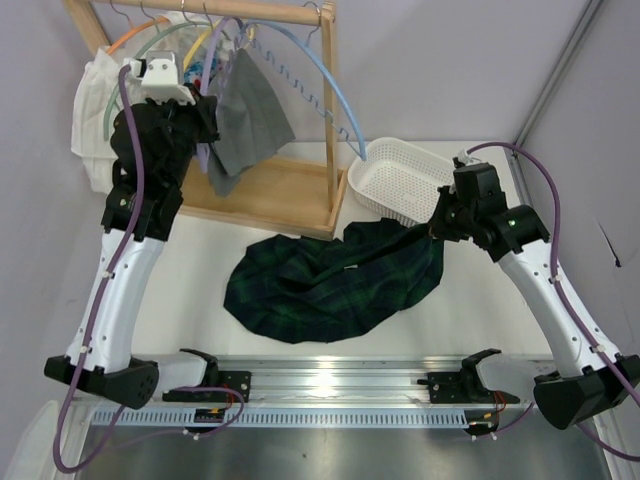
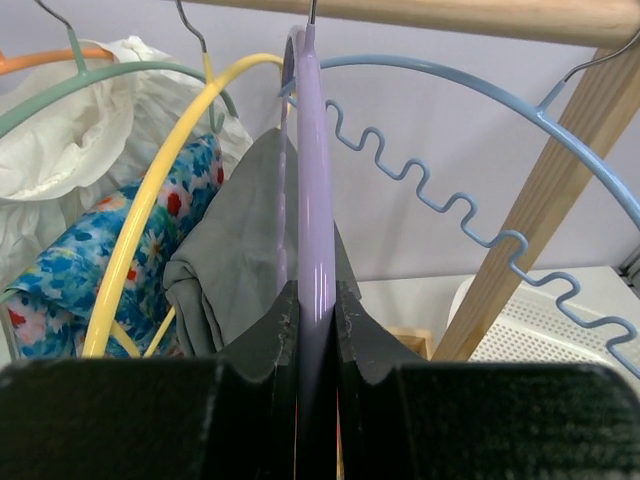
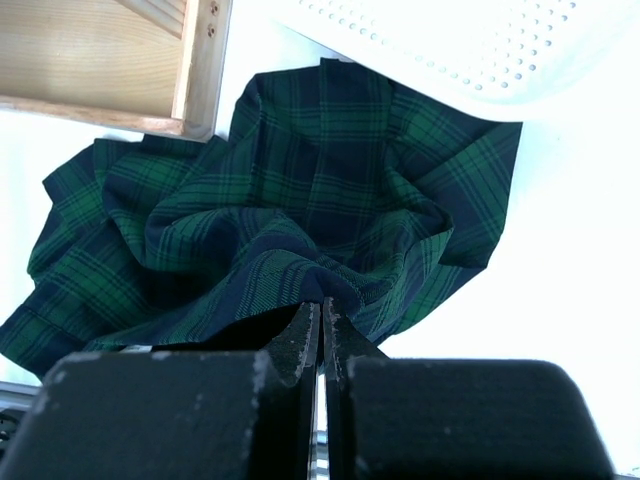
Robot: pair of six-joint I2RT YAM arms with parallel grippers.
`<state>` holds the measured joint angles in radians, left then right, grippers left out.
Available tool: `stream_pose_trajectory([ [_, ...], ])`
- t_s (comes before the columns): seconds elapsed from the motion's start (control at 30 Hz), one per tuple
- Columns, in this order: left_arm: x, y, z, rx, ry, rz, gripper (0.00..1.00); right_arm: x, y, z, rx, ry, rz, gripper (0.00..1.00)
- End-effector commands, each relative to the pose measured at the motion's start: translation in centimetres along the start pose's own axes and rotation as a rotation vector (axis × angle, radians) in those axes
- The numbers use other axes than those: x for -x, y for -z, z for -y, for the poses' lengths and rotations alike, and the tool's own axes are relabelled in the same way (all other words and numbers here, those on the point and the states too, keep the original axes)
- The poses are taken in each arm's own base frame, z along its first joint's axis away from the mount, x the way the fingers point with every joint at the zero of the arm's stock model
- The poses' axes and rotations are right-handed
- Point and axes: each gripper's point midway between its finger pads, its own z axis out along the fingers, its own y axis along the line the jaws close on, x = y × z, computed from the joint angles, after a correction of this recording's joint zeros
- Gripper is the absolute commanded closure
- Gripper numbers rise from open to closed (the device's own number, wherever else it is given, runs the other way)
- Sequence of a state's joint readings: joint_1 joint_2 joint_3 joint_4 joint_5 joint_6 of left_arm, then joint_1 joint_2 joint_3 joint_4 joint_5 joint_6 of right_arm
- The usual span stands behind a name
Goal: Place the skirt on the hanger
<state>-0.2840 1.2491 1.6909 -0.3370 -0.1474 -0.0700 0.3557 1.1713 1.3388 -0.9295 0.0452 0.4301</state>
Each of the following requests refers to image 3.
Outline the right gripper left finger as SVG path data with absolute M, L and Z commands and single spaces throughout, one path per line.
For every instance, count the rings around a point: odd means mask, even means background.
M 307 479 L 320 308 L 253 351 L 60 360 L 1 462 L 5 479 Z

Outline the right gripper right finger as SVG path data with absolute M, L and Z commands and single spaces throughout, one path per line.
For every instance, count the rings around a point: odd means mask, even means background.
M 539 360 L 392 359 L 322 307 L 334 479 L 611 479 L 586 402 Z

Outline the green plaid skirt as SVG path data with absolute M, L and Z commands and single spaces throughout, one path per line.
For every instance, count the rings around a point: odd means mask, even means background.
M 487 267 L 521 131 L 325 59 L 254 76 L 227 138 L 98 139 L 44 181 L 34 289 L 1 352 L 43 377 L 327 297 L 380 344 Z

